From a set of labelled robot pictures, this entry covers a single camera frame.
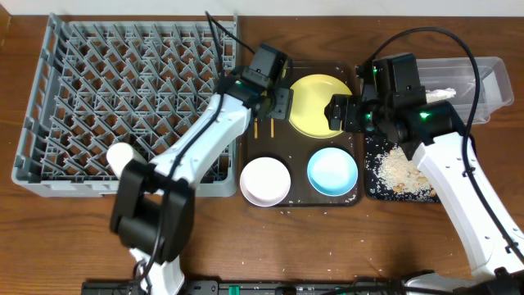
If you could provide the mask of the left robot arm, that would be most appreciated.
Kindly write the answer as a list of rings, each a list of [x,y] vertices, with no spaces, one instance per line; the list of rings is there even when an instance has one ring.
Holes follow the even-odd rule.
[[[107,160],[119,180],[110,230],[136,259],[133,278],[116,294],[176,294],[179,256],[194,225],[196,190],[221,152],[257,118],[288,119],[293,61],[261,44],[250,65],[222,75],[197,121],[160,155],[145,161],[127,143]]]

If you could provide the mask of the light blue bowl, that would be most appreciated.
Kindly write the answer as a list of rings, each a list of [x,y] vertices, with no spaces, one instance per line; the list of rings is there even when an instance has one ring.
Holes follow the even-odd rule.
[[[306,174],[317,192],[328,197],[340,197],[356,187],[359,169],[348,152],[337,147],[326,147],[311,156]]]

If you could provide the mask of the white paper cup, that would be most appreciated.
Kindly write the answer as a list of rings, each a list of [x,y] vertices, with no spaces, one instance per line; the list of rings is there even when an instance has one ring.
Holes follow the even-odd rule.
[[[106,153],[106,159],[115,176],[119,179],[125,166],[131,161],[135,160],[142,164],[147,164],[147,161],[128,143],[114,143]]]

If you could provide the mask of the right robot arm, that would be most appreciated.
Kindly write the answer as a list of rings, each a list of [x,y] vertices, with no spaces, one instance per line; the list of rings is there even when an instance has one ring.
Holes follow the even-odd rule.
[[[381,135],[428,179],[460,237],[473,281],[433,271],[352,292],[521,294],[523,232],[486,178],[467,126],[446,100],[429,102],[412,53],[370,58],[356,68],[361,95],[335,94],[324,108],[331,130]]]

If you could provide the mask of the white paper napkin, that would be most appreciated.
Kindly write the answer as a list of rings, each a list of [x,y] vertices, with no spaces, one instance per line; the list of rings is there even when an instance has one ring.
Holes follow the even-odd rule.
[[[457,92],[454,88],[427,90],[426,91],[426,100],[427,100],[427,103],[447,100],[447,99],[454,98],[456,93]]]

